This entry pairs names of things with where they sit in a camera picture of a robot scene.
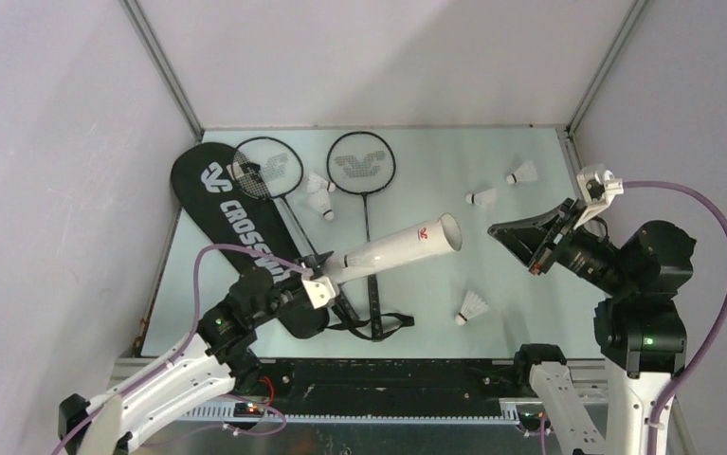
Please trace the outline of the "white shuttlecock tube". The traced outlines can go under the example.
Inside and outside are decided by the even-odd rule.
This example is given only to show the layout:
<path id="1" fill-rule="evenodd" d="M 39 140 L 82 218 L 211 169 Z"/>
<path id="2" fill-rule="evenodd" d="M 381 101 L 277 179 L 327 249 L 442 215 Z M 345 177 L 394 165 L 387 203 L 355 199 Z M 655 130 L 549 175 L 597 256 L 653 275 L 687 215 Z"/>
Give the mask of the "white shuttlecock tube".
<path id="1" fill-rule="evenodd" d="M 321 267 L 337 284 L 376 275 L 403 265 L 458 252 L 463 234 L 450 213 L 403 228 L 346 252 L 333 253 Z"/>

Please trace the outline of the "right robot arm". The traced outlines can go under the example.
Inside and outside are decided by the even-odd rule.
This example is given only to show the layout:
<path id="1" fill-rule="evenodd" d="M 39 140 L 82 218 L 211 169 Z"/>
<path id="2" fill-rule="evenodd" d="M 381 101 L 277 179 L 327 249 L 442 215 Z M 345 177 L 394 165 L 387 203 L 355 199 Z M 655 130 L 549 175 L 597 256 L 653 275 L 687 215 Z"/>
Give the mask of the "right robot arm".
<path id="1" fill-rule="evenodd" d="M 687 332 L 673 301 L 693 276 L 696 241 L 674 224 L 643 224 L 622 246 L 578 226 L 584 202 L 566 199 L 541 215 L 487 233 L 533 275 L 555 264 L 600 289 L 593 332 L 609 376 L 608 454 L 664 454 L 671 397 L 685 370 Z"/>

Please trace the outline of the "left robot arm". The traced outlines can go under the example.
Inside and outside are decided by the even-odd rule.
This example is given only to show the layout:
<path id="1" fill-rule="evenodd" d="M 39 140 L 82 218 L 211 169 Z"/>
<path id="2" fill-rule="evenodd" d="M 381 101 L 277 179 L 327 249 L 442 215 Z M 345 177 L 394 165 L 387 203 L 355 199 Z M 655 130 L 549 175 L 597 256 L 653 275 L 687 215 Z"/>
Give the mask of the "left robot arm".
<path id="1" fill-rule="evenodd" d="M 328 257 L 302 258 L 279 280 L 266 267 L 249 268 L 167 355 L 92 398 L 68 396 L 59 406 L 54 453 L 130 454 L 201 404 L 257 390 L 261 370 L 250 350 L 257 328 L 295 310 L 327 305 L 337 294 L 321 270 Z"/>

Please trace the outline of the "shuttlecock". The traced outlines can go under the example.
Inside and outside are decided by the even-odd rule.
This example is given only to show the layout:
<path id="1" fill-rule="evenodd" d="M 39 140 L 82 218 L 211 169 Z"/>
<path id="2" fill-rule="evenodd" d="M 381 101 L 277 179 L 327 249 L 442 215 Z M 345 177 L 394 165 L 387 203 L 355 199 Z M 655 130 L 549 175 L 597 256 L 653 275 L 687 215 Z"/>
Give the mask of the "shuttlecock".
<path id="1" fill-rule="evenodd" d="M 309 173 L 306 180 L 305 190 L 309 193 L 319 191 L 333 192 L 336 190 L 336 184 L 317 173 Z"/>
<path id="2" fill-rule="evenodd" d="M 307 199 L 307 204 L 310 209 L 320 214 L 323 219 L 327 221 L 333 221 L 335 219 L 335 213 L 330 201 L 330 193 L 327 190 L 311 193 Z"/>
<path id="3" fill-rule="evenodd" d="M 506 182 L 509 185 L 517 183 L 529 183 L 538 180 L 538 170 L 533 160 L 525 160 L 514 170 L 506 175 Z"/>
<path id="4" fill-rule="evenodd" d="M 479 294 L 467 291 L 459 311 L 454 316 L 454 321 L 457 325 L 464 326 L 470 320 L 485 314 L 489 309 L 489 304 Z"/>
<path id="5" fill-rule="evenodd" d="M 465 196 L 465 202 L 482 209 L 490 209 L 496 203 L 498 196 L 498 190 L 496 188 L 490 188 L 483 191 L 468 193 Z"/>

